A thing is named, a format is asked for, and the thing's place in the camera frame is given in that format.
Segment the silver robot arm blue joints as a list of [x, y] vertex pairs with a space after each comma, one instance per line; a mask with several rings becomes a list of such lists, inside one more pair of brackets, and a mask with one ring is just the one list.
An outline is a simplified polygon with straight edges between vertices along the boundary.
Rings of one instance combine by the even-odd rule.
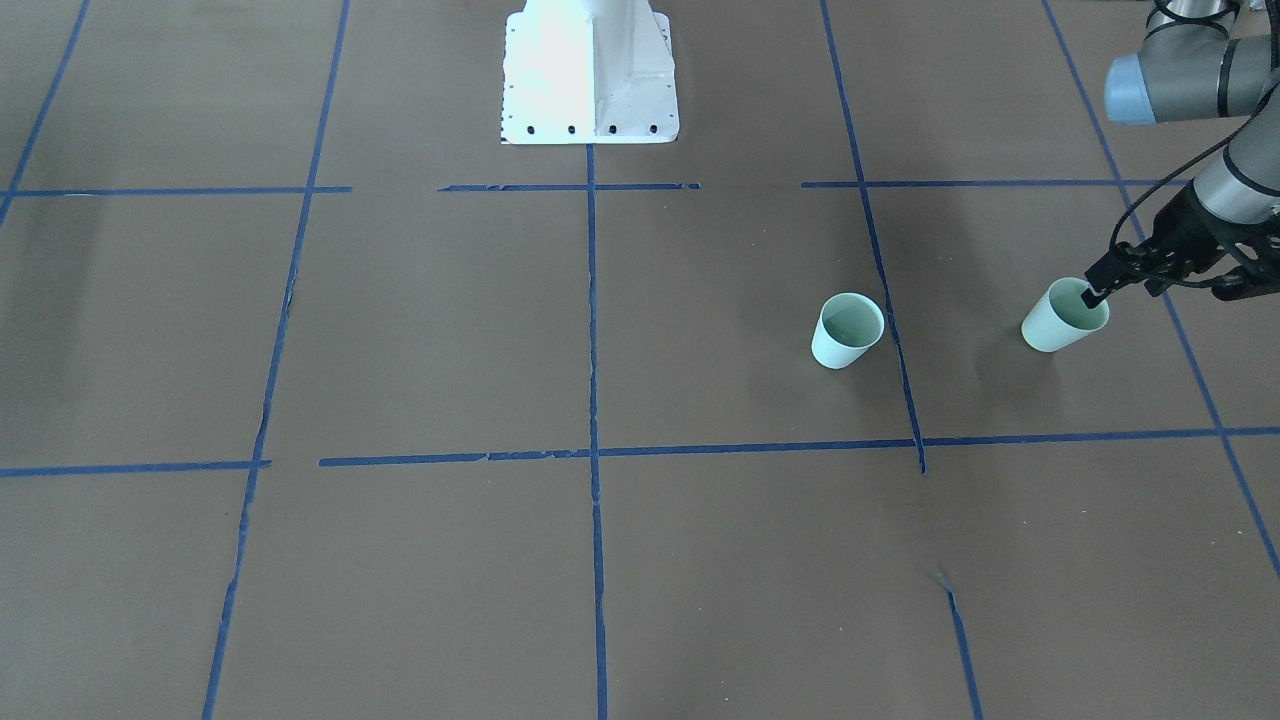
[[1277, 28], [1236, 37], [1243, 1], [1155, 1], [1140, 49], [1114, 60], [1108, 119], [1156, 126], [1242, 117], [1193, 179], [1199, 204], [1234, 225], [1277, 219]]

